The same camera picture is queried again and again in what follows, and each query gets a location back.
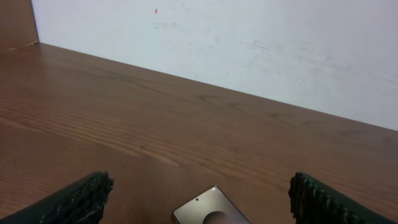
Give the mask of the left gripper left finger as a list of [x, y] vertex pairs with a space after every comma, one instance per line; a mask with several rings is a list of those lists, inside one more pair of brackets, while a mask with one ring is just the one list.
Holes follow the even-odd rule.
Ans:
[[1, 224], [99, 224], [114, 180], [93, 172], [1, 219]]

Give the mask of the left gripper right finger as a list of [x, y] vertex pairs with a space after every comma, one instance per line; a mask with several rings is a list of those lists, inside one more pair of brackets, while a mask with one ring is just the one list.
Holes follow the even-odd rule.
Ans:
[[288, 195], [296, 224], [397, 224], [303, 172], [291, 178]]

